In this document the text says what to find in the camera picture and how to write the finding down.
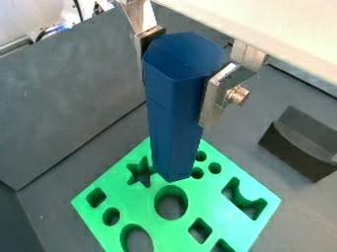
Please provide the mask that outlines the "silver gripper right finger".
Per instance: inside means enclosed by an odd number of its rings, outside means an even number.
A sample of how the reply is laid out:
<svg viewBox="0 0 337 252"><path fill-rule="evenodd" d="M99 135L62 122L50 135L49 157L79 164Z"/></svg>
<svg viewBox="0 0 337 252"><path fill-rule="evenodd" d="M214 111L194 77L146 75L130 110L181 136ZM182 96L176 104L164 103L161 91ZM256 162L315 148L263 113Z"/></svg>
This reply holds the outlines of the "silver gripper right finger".
<svg viewBox="0 0 337 252"><path fill-rule="evenodd" d="M202 101L200 125L209 129L221 117L225 108L236 103L242 106L251 92L244 83L260 72L269 55L238 39L234 40L230 60L210 76Z"/></svg>

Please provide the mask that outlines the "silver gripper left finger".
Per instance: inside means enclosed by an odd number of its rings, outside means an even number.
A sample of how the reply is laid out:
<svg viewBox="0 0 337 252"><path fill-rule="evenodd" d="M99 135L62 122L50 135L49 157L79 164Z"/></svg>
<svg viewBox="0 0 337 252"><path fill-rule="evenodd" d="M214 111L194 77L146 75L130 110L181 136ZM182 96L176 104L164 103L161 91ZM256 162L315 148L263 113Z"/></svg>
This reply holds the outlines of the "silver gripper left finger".
<svg viewBox="0 0 337 252"><path fill-rule="evenodd" d="M137 58L141 59L152 40L165 34L166 29L157 23L150 0L121 0L121 3L133 28Z"/></svg>

